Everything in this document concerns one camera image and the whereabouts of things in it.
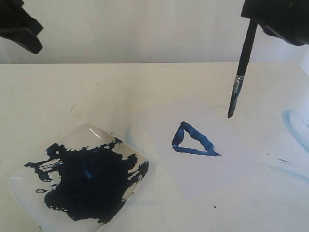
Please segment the white square paint plate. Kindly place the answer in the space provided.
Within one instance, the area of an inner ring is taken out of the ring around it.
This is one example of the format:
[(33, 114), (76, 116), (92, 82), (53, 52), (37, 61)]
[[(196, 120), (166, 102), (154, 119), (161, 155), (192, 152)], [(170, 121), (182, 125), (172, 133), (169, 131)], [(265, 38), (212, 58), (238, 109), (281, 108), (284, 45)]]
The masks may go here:
[(10, 191), (44, 232), (97, 232), (136, 191), (147, 158), (114, 135), (81, 125), (10, 179)]

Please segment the black paintbrush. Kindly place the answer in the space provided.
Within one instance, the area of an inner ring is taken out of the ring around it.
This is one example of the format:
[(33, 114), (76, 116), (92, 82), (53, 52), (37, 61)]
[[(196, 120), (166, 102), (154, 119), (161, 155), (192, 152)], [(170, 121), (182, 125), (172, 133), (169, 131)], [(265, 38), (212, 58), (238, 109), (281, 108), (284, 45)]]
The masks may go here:
[(231, 118), (233, 116), (236, 105), (237, 105), (238, 97), (240, 95), (243, 81), (244, 81), (244, 76), (245, 76), (245, 73), (247, 71), (247, 67), (249, 64), (257, 26), (258, 24), (254, 22), (253, 20), (249, 21), (246, 37), (244, 40), (243, 48), (242, 48), (240, 59), (239, 59), (236, 77), (234, 79), (227, 118)]

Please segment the white paper sheet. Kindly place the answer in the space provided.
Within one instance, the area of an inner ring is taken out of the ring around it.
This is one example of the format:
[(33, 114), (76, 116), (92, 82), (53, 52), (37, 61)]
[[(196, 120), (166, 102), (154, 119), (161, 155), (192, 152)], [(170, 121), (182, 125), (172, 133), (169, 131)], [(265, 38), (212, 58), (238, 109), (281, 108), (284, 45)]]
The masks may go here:
[(184, 99), (138, 117), (180, 194), (193, 200), (257, 170), (252, 152), (200, 99)]

